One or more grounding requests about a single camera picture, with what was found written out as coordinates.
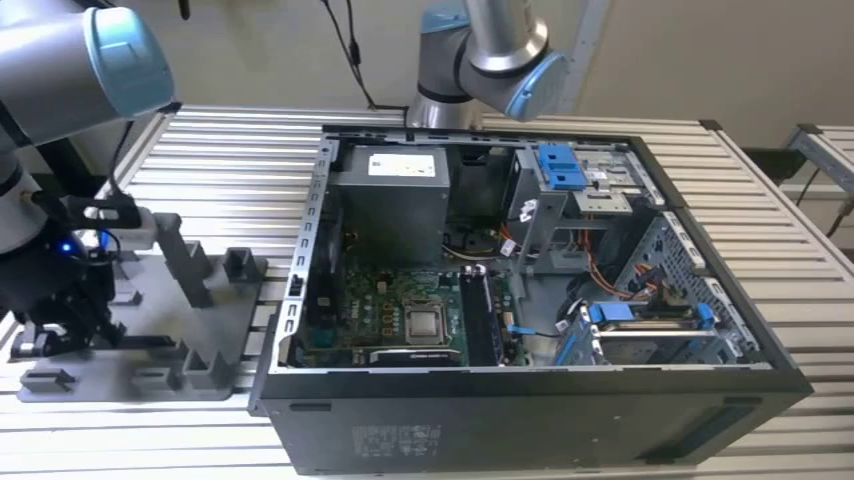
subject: label sticker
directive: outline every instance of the label sticker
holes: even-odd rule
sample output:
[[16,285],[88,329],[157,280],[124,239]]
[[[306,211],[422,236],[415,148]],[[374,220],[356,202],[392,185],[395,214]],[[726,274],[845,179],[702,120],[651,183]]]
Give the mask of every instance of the label sticker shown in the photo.
[[516,248],[516,242],[514,242],[510,239],[504,240],[504,243],[502,245],[502,255],[504,255],[506,257],[512,255],[512,251],[515,250],[515,248]]
[[435,177],[432,155],[375,153],[368,158],[368,175],[384,177]]
[[354,453],[362,458],[435,457],[442,425],[360,425],[352,427]]
[[604,173],[602,170],[596,170],[596,169],[590,169],[587,170],[587,176],[590,178],[592,178],[594,180],[607,180],[608,179],[608,174]]

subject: light blue joint cap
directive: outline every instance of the light blue joint cap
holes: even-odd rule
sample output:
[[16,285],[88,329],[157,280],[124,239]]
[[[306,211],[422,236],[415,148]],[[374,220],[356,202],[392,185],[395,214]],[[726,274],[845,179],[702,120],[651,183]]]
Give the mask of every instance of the light blue joint cap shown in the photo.
[[466,27],[470,24],[468,13],[462,1],[450,1],[431,6],[422,14],[422,33]]
[[551,52],[534,67],[512,95],[504,115],[520,122],[534,120],[555,102],[568,75],[562,53]]
[[175,96],[172,72],[151,30],[128,8],[84,13],[89,61],[107,99],[124,118],[165,106]]

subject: metal case frame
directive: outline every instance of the metal case frame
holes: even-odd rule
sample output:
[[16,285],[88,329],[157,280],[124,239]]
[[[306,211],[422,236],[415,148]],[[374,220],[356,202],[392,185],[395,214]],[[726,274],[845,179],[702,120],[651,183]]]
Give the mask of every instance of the metal case frame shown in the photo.
[[[286,298],[268,328],[251,405],[270,416],[300,473],[697,464],[813,392],[639,137],[360,126],[327,126],[324,133]],[[299,326],[302,286],[316,234],[312,226],[338,143],[352,139],[411,141],[422,134],[436,143],[447,142],[450,135],[466,135],[495,146],[578,138],[627,142],[773,369],[575,367],[500,374],[286,373],[274,361],[274,351]],[[415,443],[420,455],[404,455],[396,447],[380,448],[378,454],[364,450],[366,444],[383,444],[384,438],[392,438],[395,445],[414,437],[426,438]]]

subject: motherboard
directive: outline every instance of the motherboard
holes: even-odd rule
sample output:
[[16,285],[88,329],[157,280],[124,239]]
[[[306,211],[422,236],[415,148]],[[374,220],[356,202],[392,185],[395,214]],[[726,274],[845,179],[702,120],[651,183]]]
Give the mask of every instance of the motherboard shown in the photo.
[[[334,328],[310,327],[306,366],[352,368],[395,363],[395,350],[403,349],[430,351],[436,357],[451,357],[460,366],[470,365],[468,342],[474,339],[466,336],[460,275],[454,270],[348,267],[340,320]],[[500,331],[498,322],[514,312],[504,273],[488,276],[488,292]],[[522,360],[512,348],[504,357],[507,363]]]

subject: green circuit board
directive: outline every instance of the green circuit board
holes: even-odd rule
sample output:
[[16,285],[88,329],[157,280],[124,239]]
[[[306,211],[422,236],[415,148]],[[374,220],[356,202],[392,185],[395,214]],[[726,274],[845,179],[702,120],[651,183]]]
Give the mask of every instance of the green circuit board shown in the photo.
[[[350,268],[342,298],[342,321],[331,330],[310,329],[304,362],[310,367],[364,366],[372,350],[443,348],[462,354],[468,364],[466,328],[459,294],[459,274],[431,270],[374,270]],[[512,311],[503,275],[490,282],[498,318]],[[440,309],[443,340],[412,345],[406,335],[407,305]]]

